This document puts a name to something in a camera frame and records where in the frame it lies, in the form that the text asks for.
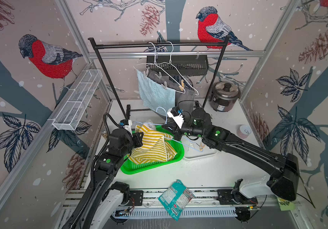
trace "red-breasted bird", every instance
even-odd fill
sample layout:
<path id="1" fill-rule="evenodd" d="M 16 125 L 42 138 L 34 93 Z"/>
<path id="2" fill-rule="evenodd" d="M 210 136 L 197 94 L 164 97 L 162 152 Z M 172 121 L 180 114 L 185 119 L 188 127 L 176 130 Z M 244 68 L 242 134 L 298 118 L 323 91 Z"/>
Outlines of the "red-breasted bird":
<path id="1" fill-rule="evenodd" d="M 227 46 L 238 46 L 247 51 L 251 49 L 245 47 L 241 40 L 239 40 L 231 31 L 230 26 L 226 25 L 219 15 L 215 7 L 203 7 L 197 14 L 198 18 L 198 39 L 201 42 L 224 42 L 225 36 L 230 35 Z M 221 46 L 207 46 L 207 48 L 219 48 Z"/>
<path id="2" fill-rule="evenodd" d="M 45 76 L 64 80 L 64 85 L 60 91 L 66 88 L 65 76 L 72 71 L 74 61 L 83 56 L 59 45 L 45 43 L 30 34 L 24 35 L 20 39 L 19 49 L 21 56 L 23 58 L 28 57 Z"/>

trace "teal snack bag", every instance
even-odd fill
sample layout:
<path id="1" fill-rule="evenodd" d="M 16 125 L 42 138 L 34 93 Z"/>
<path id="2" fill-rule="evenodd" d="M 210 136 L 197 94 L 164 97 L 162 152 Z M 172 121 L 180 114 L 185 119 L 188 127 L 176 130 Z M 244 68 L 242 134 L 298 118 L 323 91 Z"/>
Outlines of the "teal snack bag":
<path id="1" fill-rule="evenodd" d="M 192 192 L 177 180 L 159 197 L 159 201 L 170 216 L 178 221 L 180 213 L 193 197 Z"/>

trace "wire hanger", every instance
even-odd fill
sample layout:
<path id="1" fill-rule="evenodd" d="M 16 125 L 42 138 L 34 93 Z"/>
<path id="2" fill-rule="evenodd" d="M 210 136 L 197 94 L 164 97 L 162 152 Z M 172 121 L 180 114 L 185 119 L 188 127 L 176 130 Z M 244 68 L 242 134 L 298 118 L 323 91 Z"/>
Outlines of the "wire hanger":
<path id="1" fill-rule="evenodd" d="M 152 44 L 153 46 L 154 46 L 154 55 L 155 55 L 155 58 L 154 58 L 154 62 L 153 63 L 141 63 L 141 64 L 137 64 L 137 65 L 155 65 L 155 66 L 157 66 L 158 68 L 160 68 L 161 70 L 163 70 L 170 78 L 172 78 L 178 85 L 179 85 L 179 88 L 182 88 L 184 91 L 182 92 L 182 91 L 177 91 L 176 90 L 176 92 L 179 92 L 179 93 L 182 93 L 182 94 L 184 94 L 185 93 L 185 88 L 183 88 L 179 83 L 178 83 L 178 81 L 176 81 L 169 73 L 167 73 L 162 67 L 160 67 L 160 66 L 158 66 L 158 64 L 156 63 L 156 47 L 155 47 L 155 45 L 152 43 L 152 42 L 149 42 L 150 44 Z"/>
<path id="2" fill-rule="evenodd" d="M 184 79 L 186 82 L 187 82 L 187 84 L 195 91 L 195 92 L 197 92 L 197 94 L 196 95 L 198 95 L 199 93 L 198 93 L 198 91 L 197 91 L 197 89 L 195 89 L 188 81 L 187 81 L 187 79 L 186 78 L 184 78 L 183 76 L 182 76 L 182 74 L 179 72 L 179 70 L 177 69 L 177 67 L 175 67 L 173 64 L 172 64 L 172 52 L 173 52 L 173 50 L 174 50 L 174 45 L 173 45 L 173 43 L 171 43 L 170 41 L 167 41 L 166 43 L 170 43 L 171 45 L 172 45 L 172 51 L 170 52 L 170 59 L 169 59 L 169 63 L 167 63 L 167 62 L 163 62 L 163 63 L 167 63 L 167 64 L 170 64 L 171 66 L 173 66 L 176 70 L 177 70 L 177 72 L 179 73 L 179 75 L 182 77 L 182 79 Z"/>

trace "light blue towel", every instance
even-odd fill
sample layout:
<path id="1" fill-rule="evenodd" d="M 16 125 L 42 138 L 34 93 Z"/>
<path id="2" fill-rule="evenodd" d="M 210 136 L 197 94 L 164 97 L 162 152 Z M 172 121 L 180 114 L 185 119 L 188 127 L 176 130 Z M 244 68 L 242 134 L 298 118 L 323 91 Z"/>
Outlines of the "light blue towel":
<path id="1" fill-rule="evenodd" d="M 144 72 L 137 70 L 137 78 L 139 80 L 140 97 L 143 105 L 156 111 L 157 107 L 163 107 L 166 111 L 175 107 L 175 90 L 164 88 L 162 85 L 145 77 Z M 165 116 L 163 109 L 158 109 L 159 114 Z"/>

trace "wallpaper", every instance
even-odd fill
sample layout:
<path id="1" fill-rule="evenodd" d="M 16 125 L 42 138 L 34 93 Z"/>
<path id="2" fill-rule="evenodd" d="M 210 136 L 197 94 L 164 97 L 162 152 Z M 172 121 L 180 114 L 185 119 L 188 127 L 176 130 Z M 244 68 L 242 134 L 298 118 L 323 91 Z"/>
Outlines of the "wallpaper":
<path id="1" fill-rule="evenodd" d="M 0 185 L 84 66 L 56 3 L 0 0 Z"/>
<path id="2" fill-rule="evenodd" d="M 328 228 L 328 1 L 302 0 L 244 103 L 267 149 L 298 156 L 316 208 L 302 203 Z"/>
<path id="3" fill-rule="evenodd" d="M 97 44 L 147 43 L 166 41 L 223 42 L 226 50 L 263 50 L 287 4 L 287 0 L 201 1 L 201 0 L 77 0 L 68 1 L 80 33 L 90 52 L 89 37 Z M 220 47 L 177 46 L 175 51 L 219 50 Z M 156 47 L 158 52 L 172 47 Z M 153 52 L 154 48 L 101 49 L 101 52 Z M 223 59 L 216 81 L 228 79 L 243 87 L 258 58 Z M 135 68 L 144 69 L 146 59 L 104 60 L 120 98 L 139 95 Z M 198 97 L 205 97 L 217 60 L 209 58 L 206 76 L 191 76 Z"/>

